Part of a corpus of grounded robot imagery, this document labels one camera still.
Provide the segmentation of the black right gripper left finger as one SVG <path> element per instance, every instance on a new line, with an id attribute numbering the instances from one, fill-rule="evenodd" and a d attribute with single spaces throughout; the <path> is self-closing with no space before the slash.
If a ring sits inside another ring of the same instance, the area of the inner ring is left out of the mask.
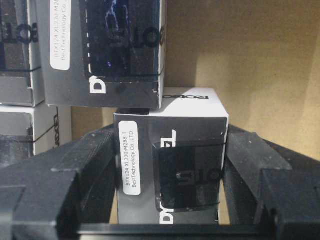
<path id="1" fill-rule="evenodd" d="M 116 188 L 112 125 L 0 171 L 3 240 L 74 238 L 108 223 Z"/>

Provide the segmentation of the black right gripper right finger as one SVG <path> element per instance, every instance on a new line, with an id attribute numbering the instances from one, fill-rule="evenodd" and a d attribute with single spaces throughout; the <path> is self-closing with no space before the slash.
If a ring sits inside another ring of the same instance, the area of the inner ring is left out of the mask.
<path id="1" fill-rule="evenodd" d="M 230 125 L 223 184 L 230 223 L 277 240 L 320 237 L 320 163 Z"/>

